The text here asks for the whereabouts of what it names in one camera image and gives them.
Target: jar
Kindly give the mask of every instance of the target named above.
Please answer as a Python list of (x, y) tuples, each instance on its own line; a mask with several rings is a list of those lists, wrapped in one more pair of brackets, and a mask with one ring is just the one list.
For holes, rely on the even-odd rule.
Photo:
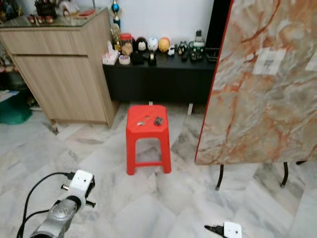
[(133, 52), (132, 36), (130, 33), (120, 34), (121, 52), (123, 55), (129, 56)]

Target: stool seat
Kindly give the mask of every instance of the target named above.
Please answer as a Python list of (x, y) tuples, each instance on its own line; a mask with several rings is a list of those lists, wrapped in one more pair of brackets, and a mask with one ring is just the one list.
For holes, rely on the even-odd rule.
[[(155, 125), (156, 118), (162, 119), (160, 125)], [(136, 162), (136, 141), (141, 138), (157, 138), (160, 140), (162, 161)], [(171, 172), (169, 132), (166, 107), (161, 105), (133, 106), (128, 111), (126, 127), (127, 142), (127, 173), (133, 175), (135, 167), (163, 166), (165, 173)]]

